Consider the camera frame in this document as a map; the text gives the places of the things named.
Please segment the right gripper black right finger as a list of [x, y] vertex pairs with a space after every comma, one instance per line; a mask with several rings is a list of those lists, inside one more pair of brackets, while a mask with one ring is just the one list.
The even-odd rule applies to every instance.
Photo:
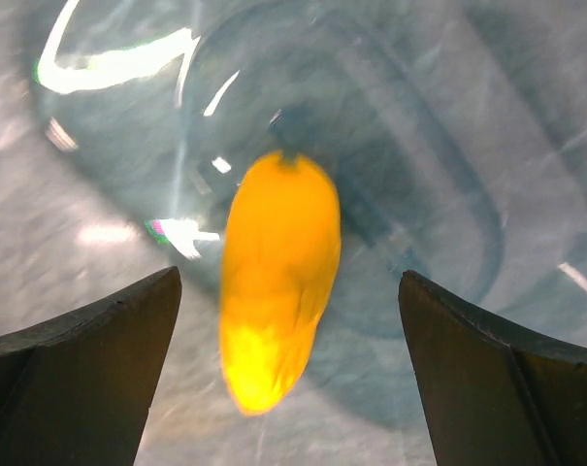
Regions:
[[399, 309], [439, 465], [587, 465], [587, 348], [414, 271]]

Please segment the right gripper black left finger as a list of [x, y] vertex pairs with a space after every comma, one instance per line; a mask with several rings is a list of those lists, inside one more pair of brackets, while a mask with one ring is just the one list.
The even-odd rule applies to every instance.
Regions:
[[131, 465], [176, 325], [179, 269], [0, 336], [0, 465]]

